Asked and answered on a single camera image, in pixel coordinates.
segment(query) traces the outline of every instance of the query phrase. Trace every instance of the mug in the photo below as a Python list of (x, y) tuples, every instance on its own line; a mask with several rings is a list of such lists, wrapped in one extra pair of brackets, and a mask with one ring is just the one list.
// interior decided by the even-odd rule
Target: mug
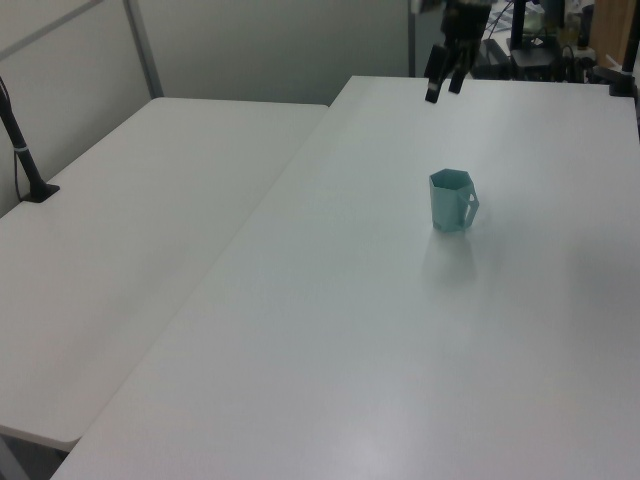
[(445, 168), (429, 177), (431, 218), (441, 232), (459, 232), (473, 223), (480, 202), (468, 172)]

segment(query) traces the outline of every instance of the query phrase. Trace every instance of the table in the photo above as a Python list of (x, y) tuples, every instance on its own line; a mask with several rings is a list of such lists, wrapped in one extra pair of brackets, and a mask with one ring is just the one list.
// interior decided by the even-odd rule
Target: table
[(158, 99), (0, 220), (0, 433), (70, 450), (326, 112)]
[(633, 102), (426, 88), (351, 79), (54, 479), (637, 478)]

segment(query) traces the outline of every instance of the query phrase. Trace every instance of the wall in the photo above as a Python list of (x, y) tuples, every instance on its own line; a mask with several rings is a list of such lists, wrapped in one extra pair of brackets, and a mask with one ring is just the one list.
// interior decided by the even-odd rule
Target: wall
[[(122, 0), (105, 0), (11, 54), (0, 76), (45, 180), (149, 100)], [(0, 128), (0, 216), (16, 204), (13, 148)]]
[(409, 72), (407, 0), (132, 1), (166, 96), (328, 105)]

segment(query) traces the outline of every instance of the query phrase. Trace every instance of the mug handle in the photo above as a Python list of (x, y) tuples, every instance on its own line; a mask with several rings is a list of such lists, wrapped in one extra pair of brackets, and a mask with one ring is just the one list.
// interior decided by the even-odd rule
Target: mug handle
[(478, 196), (476, 195), (475, 189), (471, 191), (471, 196), (473, 200), (469, 200), (469, 195), (463, 195), (462, 193), (458, 193), (460, 198), (469, 206), (469, 213), (467, 213), (466, 218), (464, 219), (464, 229), (467, 229), (473, 223), (473, 219), (476, 216), (476, 212), (478, 211), (478, 207), (480, 206), (480, 202), (478, 201)]

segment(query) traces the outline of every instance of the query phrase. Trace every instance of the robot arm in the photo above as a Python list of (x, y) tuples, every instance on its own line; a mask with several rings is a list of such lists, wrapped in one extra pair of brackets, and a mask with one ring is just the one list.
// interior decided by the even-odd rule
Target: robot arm
[(478, 54), (482, 35), (491, 13), (491, 5), (473, 0), (449, 0), (440, 29), (445, 35), (444, 45), (434, 45), (424, 76), (429, 79), (425, 100), (436, 103), (442, 83), (452, 74), (449, 91), (460, 93), (464, 77), (469, 73)]

